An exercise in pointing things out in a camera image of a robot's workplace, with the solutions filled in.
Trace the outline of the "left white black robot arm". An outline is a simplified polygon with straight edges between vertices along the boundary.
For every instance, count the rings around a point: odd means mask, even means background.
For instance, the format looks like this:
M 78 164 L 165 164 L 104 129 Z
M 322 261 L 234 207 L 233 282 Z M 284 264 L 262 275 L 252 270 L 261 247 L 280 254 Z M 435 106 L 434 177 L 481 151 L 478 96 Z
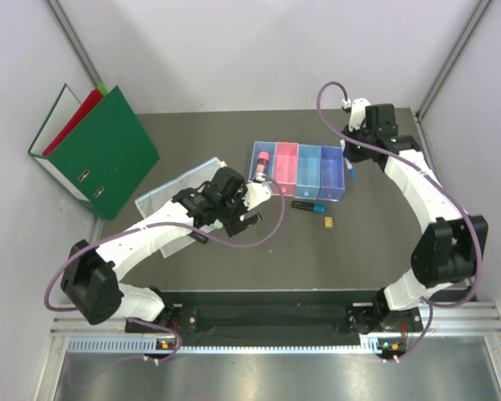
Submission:
M 180 190 L 118 237 L 99 246 L 77 243 L 60 287 L 91 325 L 111 317 L 138 318 L 153 330 L 164 331 L 173 313 L 159 290 L 126 285 L 122 279 L 163 247 L 216 222 L 228 236 L 245 231 L 261 220 L 251 210 L 271 196 L 264 180 L 248 181 L 235 170 L 221 167 L 211 180 Z

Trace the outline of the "purple drawer bin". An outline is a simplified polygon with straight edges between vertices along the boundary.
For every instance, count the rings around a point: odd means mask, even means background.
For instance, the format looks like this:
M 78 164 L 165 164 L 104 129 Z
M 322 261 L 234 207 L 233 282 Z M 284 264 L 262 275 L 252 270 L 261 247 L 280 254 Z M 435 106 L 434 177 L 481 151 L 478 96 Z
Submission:
M 345 193 L 345 172 L 341 147 L 322 146 L 319 201 L 340 201 Z

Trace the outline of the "light blue drawer bin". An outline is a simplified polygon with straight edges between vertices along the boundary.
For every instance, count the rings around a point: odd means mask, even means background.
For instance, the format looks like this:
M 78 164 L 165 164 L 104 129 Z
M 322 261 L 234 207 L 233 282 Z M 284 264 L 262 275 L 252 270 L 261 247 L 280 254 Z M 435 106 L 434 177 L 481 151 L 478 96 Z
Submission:
M 298 146 L 295 198 L 316 200 L 321 186 L 321 147 Z
M 255 180 L 258 174 L 270 178 L 274 176 L 276 142 L 256 141 L 253 146 L 249 180 Z

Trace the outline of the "pink drawer bin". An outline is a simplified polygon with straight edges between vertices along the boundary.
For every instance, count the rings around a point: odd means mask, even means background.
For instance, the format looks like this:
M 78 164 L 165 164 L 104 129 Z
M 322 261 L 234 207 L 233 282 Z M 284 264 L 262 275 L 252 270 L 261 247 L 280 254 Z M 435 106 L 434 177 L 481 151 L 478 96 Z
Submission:
M 294 196 L 296 192 L 299 145 L 292 142 L 277 142 L 273 178 L 281 193 Z

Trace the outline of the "white blue whiteboard marker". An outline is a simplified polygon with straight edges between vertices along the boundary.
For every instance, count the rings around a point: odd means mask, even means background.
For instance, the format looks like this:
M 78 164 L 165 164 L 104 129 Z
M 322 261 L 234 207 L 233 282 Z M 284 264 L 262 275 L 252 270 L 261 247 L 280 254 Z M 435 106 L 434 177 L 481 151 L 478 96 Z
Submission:
M 346 164 L 347 170 L 349 172 L 349 176 L 351 177 L 352 180 L 355 180 L 356 179 L 356 171 L 354 170 L 353 164 L 348 159 L 345 159 L 345 164 Z

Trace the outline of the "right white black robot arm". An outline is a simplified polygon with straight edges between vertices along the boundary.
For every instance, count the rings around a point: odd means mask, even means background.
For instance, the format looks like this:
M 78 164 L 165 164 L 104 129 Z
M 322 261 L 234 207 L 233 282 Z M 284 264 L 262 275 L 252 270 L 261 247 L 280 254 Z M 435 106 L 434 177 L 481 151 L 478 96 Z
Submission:
M 392 104 L 354 100 L 344 134 L 348 138 L 347 159 L 377 163 L 405 197 L 422 232 L 410 268 L 380 289 L 370 308 L 355 307 L 350 312 L 350 319 L 362 333 L 377 328 L 390 331 L 420 301 L 475 275 L 488 223 L 482 216 L 465 221 L 462 212 L 438 189 L 438 180 L 416 140 L 398 133 Z

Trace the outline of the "pink capped crayon tube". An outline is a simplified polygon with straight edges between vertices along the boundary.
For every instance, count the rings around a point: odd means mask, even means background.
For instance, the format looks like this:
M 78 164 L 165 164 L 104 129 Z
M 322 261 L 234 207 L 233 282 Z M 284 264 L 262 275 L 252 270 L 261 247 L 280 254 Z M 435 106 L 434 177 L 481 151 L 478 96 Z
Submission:
M 256 175 L 264 175 L 267 171 L 267 167 L 270 163 L 270 160 L 271 160 L 271 156 L 268 152 L 260 151 L 257 155 L 257 158 L 256 158 L 255 174 Z

